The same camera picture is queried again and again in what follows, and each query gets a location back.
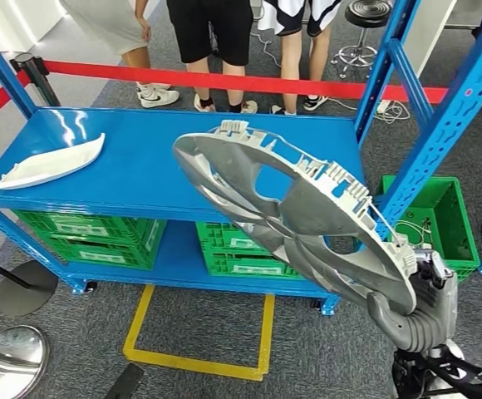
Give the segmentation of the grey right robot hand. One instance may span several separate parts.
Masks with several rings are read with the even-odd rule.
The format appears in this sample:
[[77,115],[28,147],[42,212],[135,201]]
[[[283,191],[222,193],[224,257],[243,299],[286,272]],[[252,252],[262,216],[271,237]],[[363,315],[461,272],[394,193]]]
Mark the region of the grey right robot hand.
[[410,276],[416,307],[403,316],[390,309],[378,292],[367,295],[369,315],[397,348],[406,352],[425,352],[453,336],[458,311],[458,277],[432,249],[415,252],[417,272]]

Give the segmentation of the dark left robot hand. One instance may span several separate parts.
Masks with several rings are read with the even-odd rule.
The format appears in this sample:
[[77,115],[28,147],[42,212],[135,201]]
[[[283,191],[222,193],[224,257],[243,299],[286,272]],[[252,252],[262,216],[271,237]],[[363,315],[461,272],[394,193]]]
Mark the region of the dark left robot hand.
[[129,363],[104,396],[105,399],[129,399],[138,388],[144,371]]

